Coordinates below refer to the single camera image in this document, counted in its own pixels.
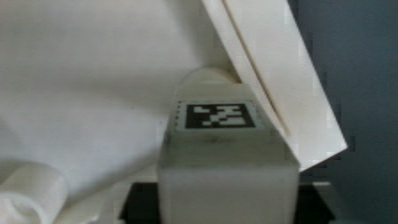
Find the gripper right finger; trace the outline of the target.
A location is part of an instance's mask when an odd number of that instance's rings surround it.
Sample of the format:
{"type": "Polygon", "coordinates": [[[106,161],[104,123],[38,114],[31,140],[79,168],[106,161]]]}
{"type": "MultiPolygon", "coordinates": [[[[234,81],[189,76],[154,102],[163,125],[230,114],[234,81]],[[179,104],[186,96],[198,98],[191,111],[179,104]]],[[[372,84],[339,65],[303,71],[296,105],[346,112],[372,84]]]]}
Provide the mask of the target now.
{"type": "Polygon", "coordinates": [[[292,224],[337,224],[342,221],[342,203],[328,182],[298,185],[292,224]]]}

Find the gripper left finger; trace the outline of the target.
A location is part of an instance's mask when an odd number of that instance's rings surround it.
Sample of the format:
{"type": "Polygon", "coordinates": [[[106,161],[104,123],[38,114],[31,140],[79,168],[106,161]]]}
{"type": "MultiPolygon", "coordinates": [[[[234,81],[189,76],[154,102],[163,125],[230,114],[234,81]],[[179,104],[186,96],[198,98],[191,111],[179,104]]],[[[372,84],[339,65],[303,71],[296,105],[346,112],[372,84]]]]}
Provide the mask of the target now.
{"type": "Polygon", "coordinates": [[[118,213],[122,224],[159,224],[157,184],[131,184],[118,213]]]}

